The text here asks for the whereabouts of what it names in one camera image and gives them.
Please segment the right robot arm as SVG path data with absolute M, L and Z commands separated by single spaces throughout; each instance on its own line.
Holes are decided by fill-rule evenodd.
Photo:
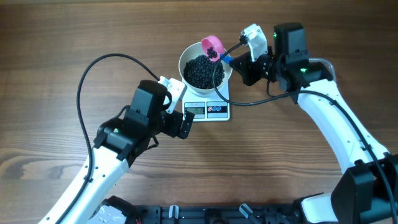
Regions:
M 276 25 L 273 36 L 270 47 L 258 25 L 246 27 L 239 43 L 249 51 L 230 65 L 248 86 L 262 78 L 278 82 L 282 97 L 291 97 L 312 118 L 338 160 L 342 177 L 334 190 L 300 200 L 304 222 L 396 222 L 397 156 L 372 137 L 344 101 L 332 64 L 309 57 L 303 25 Z

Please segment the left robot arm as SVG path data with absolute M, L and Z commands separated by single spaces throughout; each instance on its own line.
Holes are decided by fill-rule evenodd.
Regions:
M 134 206 L 105 196 L 138 156 L 159 145 L 156 135 L 187 138 L 193 115 L 175 110 L 186 90 L 174 78 L 141 81 L 132 103 L 98 128 L 83 167 L 41 222 L 135 223 Z

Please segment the pink scoop with blue handle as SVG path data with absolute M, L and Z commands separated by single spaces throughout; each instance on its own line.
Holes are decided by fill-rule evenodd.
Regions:
M 226 49 L 224 48 L 224 46 L 223 46 L 222 42 L 220 41 L 220 39 L 217 38 L 215 35 L 209 35 L 209 36 L 203 38 L 201 40 L 201 47 L 202 47 L 202 50 L 203 50 L 203 52 L 204 52 L 204 54 L 206 56 L 207 56 L 206 50 L 209 47 L 213 47 L 214 50 L 217 51 L 217 53 L 218 53 L 217 58 L 210 59 L 212 62 L 216 62 L 223 55 L 224 55 L 223 62 L 228 64 L 228 65 L 229 65 L 230 61 L 232 61 L 232 59 L 233 59 L 229 55 L 226 55 Z

